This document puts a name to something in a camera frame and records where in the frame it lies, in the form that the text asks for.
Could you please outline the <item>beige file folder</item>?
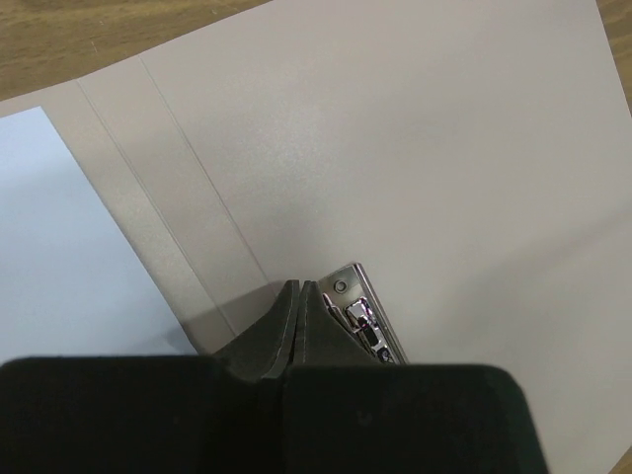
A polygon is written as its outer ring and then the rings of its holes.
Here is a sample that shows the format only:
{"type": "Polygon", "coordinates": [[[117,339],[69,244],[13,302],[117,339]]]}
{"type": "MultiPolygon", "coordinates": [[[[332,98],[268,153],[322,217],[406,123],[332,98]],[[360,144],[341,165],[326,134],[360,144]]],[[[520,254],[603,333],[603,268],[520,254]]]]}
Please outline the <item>beige file folder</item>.
{"type": "Polygon", "coordinates": [[[412,362],[524,390],[550,469],[631,444],[631,117],[593,1],[273,1],[41,107],[195,345],[366,269],[412,362]]]}

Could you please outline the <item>white paper sheet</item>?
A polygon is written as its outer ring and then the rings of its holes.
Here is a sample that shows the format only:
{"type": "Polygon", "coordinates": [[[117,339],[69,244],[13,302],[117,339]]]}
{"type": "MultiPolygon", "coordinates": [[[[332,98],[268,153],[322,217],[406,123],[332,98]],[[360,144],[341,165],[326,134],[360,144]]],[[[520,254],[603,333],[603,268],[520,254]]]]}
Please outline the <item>white paper sheet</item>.
{"type": "Polygon", "coordinates": [[[192,355],[40,108],[1,120],[1,359],[192,355]]]}

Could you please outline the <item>metal folder clip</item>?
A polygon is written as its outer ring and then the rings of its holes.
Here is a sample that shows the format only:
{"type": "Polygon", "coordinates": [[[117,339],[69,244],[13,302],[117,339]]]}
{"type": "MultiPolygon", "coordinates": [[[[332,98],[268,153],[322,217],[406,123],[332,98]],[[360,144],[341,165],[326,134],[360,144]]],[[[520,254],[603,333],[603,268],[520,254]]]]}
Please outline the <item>metal folder clip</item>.
{"type": "Polygon", "coordinates": [[[369,354],[385,364],[409,362],[361,263],[348,264],[318,284],[330,314],[369,354]]]}

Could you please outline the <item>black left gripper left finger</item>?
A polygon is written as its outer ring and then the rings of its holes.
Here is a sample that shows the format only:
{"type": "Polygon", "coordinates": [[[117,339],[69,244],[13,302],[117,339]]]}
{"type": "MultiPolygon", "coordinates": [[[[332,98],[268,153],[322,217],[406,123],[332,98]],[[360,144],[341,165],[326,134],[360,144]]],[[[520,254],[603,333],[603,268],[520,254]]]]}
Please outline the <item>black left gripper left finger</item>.
{"type": "Polygon", "coordinates": [[[300,285],[214,355],[25,357],[1,368],[5,473],[279,473],[300,285]]]}

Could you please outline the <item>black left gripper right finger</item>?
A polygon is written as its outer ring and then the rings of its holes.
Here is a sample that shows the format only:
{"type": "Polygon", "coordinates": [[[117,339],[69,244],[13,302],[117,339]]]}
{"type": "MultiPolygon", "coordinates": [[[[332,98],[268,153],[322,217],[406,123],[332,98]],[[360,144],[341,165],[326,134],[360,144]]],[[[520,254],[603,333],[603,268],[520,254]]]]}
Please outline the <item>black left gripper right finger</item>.
{"type": "Polygon", "coordinates": [[[525,396],[482,364],[382,364],[331,317],[317,284],[298,303],[283,384],[288,473],[544,473],[525,396]]]}

